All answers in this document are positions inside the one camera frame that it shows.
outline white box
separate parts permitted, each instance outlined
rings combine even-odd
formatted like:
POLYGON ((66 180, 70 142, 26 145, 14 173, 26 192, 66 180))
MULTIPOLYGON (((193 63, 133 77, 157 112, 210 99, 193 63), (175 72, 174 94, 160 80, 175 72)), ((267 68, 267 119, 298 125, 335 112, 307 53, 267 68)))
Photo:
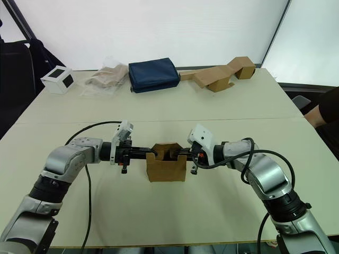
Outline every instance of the white box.
POLYGON ((64 94, 74 84, 72 69, 58 65, 40 79, 52 94, 64 94))

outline navy blue bag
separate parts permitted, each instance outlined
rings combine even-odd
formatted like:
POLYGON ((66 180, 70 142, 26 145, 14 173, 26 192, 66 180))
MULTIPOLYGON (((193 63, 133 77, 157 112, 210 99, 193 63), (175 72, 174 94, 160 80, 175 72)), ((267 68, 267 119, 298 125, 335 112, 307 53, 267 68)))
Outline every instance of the navy blue bag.
POLYGON ((175 87, 180 77, 169 58, 128 64, 131 90, 143 93, 175 87))

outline white table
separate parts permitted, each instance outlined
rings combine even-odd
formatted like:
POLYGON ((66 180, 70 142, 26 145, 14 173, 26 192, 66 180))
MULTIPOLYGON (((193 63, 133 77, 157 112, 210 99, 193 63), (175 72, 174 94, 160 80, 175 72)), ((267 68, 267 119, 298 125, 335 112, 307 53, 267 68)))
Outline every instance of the white table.
MULTIPOLYGON (((77 79, 93 72, 77 71, 77 79)), ((302 117, 266 69, 257 69, 251 79, 214 93, 194 81, 175 88, 131 93, 127 81, 112 98, 83 98, 82 87, 65 95, 43 90, 17 123, 78 123, 129 119, 130 121, 186 121, 302 117)))
MULTIPOLYGON (((310 202, 326 234, 339 234, 339 163, 301 117, 216 121, 134 121, 134 146, 186 138, 197 123, 217 140, 252 137, 262 149, 286 156, 295 168, 296 191, 310 202)), ((0 142, 0 229, 32 188, 49 152, 89 123, 17 123, 0 142)), ((83 136, 109 141, 115 126, 103 125, 83 136)), ((134 160, 126 175, 108 162, 89 165, 93 190, 93 221, 87 246, 143 246, 255 241, 266 210, 239 172, 226 167, 189 173, 186 182, 150 183, 145 161, 134 160)), ((86 173, 71 185, 56 216, 60 222, 54 247, 79 247, 87 226, 86 173)), ((267 222, 262 239, 274 239, 267 222)))

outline black sleeve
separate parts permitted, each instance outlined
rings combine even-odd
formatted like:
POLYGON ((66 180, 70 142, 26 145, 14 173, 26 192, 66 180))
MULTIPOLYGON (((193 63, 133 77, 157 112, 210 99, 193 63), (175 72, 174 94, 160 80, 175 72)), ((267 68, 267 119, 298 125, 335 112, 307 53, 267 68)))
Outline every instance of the black sleeve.
POLYGON ((320 98, 319 111, 326 123, 339 120, 339 87, 328 91, 320 98))

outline plastic bag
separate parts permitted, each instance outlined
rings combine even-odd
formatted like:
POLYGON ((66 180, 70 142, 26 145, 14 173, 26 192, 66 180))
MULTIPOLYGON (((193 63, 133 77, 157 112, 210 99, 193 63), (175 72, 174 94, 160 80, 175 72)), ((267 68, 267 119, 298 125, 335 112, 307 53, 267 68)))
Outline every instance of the plastic bag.
POLYGON ((86 97, 107 97, 112 96, 117 88, 125 81, 128 67, 106 57, 103 68, 94 73, 91 77, 78 82, 84 87, 80 96, 86 97))

